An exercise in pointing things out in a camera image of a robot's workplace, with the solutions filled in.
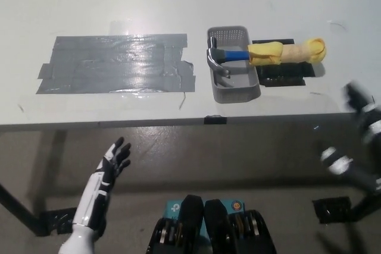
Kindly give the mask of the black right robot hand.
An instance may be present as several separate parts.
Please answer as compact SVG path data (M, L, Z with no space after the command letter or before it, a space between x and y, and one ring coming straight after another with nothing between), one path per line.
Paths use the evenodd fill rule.
M317 154L324 167L341 180L370 194L380 192L380 106L354 81L344 87L346 103L359 132L365 158L356 158L323 140Z

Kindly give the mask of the white and black left hand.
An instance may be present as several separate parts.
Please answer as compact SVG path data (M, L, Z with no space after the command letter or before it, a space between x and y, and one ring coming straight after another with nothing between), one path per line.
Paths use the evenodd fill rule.
M98 231L105 225L111 192L117 177L130 165L130 143L118 138L89 177L73 219L74 225Z

